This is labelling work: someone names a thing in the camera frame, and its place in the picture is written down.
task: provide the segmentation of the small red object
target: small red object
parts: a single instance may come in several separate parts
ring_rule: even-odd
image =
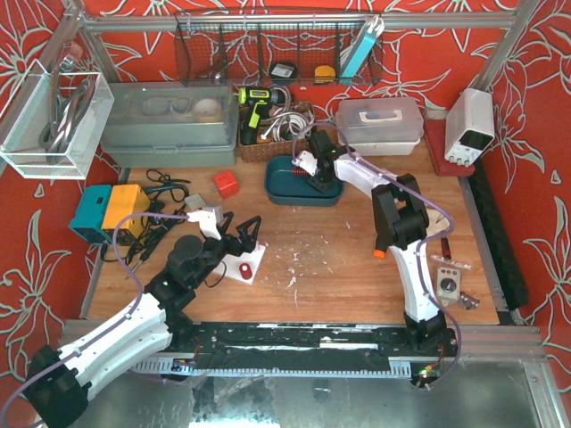
[[[448,238],[441,238],[440,244],[443,249],[443,257],[445,260],[452,260],[452,253],[450,251],[450,243],[448,242]]]
[[[240,275],[242,276],[243,279],[248,280],[250,278],[252,278],[252,268],[250,267],[249,264],[247,263],[242,263],[240,265]]]
[[[214,176],[214,184],[218,187],[222,199],[229,198],[240,191],[238,182],[230,171],[224,171]]]
[[[446,145],[446,120],[425,119],[425,140],[434,165],[437,176],[470,177],[476,167],[465,167],[448,162],[444,158],[444,146]]]
[[[309,177],[310,173],[307,172],[305,169],[299,168],[299,167],[294,167],[294,169],[292,170],[292,172],[294,173],[294,175],[296,177]]]

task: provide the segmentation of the metal wire basket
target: metal wire basket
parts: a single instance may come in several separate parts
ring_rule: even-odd
[[[178,12],[175,52],[178,76],[186,86],[213,82],[267,85],[272,65],[290,62],[297,68],[292,81],[310,85],[315,69],[327,65],[338,82],[340,56],[365,23],[367,14],[300,8],[266,8],[263,13],[240,10]],[[383,45],[379,38],[355,77],[344,84],[375,85],[383,73]]]

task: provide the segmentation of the cordless drill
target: cordless drill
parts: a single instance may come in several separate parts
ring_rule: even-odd
[[[263,87],[241,87],[238,92],[238,101],[247,105],[250,110],[248,116],[242,121],[240,139],[242,144],[256,144],[260,120],[269,117],[269,110],[274,104],[281,104],[286,99],[284,93],[278,89]]]

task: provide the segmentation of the red floral wallpaper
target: red floral wallpaper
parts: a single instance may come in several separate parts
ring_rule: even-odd
[[[63,15],[60,0],[5,0],[0,7],[0,110]],[[68,224],[86,185],[115,183],[119,168],[102,153],[87,181],[26,180],[10,167],[0,176],[0,403],[26,377],[29,358],[53,345],[63,322],[77,318],[96,247]],[[9,422],[27,426],[35,412],[23,399]]]
[[[540,2],[491,90],[498,138],[484,166],[529,287],[521,314],[541,328],[571,414],[571,2]]]
[[[571,134],[571,4],[544,0],[491,90],[498,138],[484,157],[517,260],[530,287],[526,322],[541,327],[558,386],[571,408],[571,203],[566,136]],[[181,9],[263,11],[283,0],[86,0],[92,14],[163,15]],[[307,7],[302,0],[290,6]],[[385,12],[511,10],[517,0],[335,0],[327,6]],[[4,0],[0,8],[0,107],[62,16],[59,0]],[[331,116],[350,97],[409,95],[433,109],[450,108],[470,84],[500,36],[494,29],[387,31],[384,76],[377,86],[323,86],[297,90]],[[172,33],[103,34],[124,81],[176,79]],[[0,402],[25,377],[29,356],[54,343],[63,320],[77,317],[95,259],[68,228],[85,185],[111,183],[119,170],[98,153],[87,182],[0,176]],[[13,424],[33,415],[23,401]]]

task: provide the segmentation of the wicker basket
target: wicker basket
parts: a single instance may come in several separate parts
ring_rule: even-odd
[[[306,111],[313,112],[311,103],[299,103],[296,111],[304,113]],[[248,112],[247,107],[240,109],[240,123]],[[271,158],[280,154],[292,154],[293,141],[276,141],[272,143],[261,143],[252,145],[243,145],[240,141],[240,131],[238,130],[238,145],[240,147],[240,155],[244,162],[260,162],[269,161]],[[299,140],[295,146],[296,154],[301,150],[308,150],[308,144],[305,140]]]

